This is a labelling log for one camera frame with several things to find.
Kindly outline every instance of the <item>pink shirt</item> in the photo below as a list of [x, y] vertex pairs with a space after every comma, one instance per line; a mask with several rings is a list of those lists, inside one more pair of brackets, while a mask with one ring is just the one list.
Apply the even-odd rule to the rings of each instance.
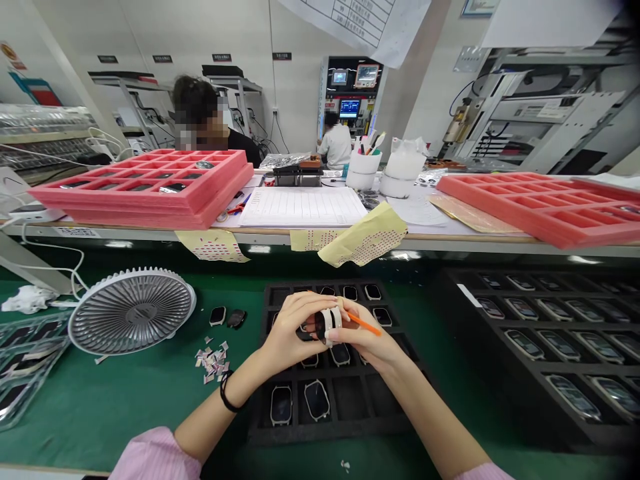
[[[198, 480], [202, 465], [184, 453], [171, 430], [158, 427], [132, 439], [109, 480]], [[493, 463], [458, 475], [455, 480], [513, 480]]]

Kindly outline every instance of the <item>wall sign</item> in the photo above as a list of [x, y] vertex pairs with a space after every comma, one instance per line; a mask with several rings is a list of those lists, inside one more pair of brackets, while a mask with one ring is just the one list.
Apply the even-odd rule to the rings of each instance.
[[173, 63], [170, 55], [154, 55], [153, 61], [156, 63]]
[[213, 61], [231, 61], [230, 53], [214, 53], [212, 57]]
[[100, 63], [118, 63], [118, 59], [115, 55], [98, 55]]
[[274, 60], [292, 60], [291, 52], [280, 52], [280, 53], [273, 52], [273, 59]]

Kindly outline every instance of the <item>desk fan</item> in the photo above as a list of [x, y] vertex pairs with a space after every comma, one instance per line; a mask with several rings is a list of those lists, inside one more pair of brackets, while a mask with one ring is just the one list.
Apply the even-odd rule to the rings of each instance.
[[110, 275], [80, 299], [69, 320], [69, 337], [95, 355], [124, 355], [152, 347], [191, 316], [195, 292], [166, 269], [143, 268]]

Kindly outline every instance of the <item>white shirt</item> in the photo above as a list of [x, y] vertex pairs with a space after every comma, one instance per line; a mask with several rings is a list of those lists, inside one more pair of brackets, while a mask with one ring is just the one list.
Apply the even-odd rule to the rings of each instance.
[[342, 165], [349, 163], [351, 158], [351, 134], [349, 127], [340, 123], [322, 137], [322, 143], [318, 148], [320, 155], [327, 155], [327, 164], [330, 170], [342, 170]]

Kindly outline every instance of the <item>yellow paper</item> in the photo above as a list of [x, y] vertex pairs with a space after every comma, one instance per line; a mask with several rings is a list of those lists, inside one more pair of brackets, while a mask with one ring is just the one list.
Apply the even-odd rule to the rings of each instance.
[[406, 234], [407, 224], [383, 202], [320, 250], [318, 256], [336, 268], [346, 261], [362, 267], [396, 248]]
[[291, 250], [318, 251], [346, 230], [291, 230]]
[[235, 236], [226, 230], [176, 231], [178, 240], [200, 260], [248, 262], [238, 247]]

